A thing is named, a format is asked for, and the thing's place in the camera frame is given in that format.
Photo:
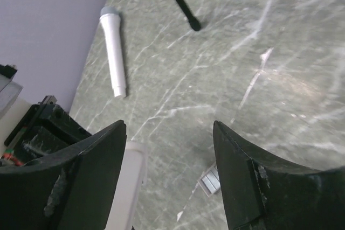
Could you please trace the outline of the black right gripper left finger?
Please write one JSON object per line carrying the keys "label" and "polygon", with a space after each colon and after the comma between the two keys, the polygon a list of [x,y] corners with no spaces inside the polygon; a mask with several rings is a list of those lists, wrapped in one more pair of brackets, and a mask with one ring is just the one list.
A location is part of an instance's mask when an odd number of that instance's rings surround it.
{"label": "black right gripper left finger", "polygon": [[23,166],[1,167],[1,229],[105,229],[125,146],[119,120]]}

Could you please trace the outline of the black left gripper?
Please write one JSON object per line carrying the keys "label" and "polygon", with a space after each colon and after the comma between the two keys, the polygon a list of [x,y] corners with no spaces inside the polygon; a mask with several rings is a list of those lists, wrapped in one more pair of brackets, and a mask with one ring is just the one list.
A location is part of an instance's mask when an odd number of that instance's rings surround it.
{"label": "black left gripper", "polygon": [[1,165],[24,165],[91,136],[56,101],[48,95],[29,108],[4,141]]}

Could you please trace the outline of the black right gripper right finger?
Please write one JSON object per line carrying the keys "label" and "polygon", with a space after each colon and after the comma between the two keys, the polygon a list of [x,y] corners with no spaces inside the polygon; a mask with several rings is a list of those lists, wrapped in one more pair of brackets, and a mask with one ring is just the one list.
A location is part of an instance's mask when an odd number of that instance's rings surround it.
{"label": "black right gripper right finger", "polygon": [[220,121],[213,145],[229,229],[344,229],[344,167],[287,161]]}

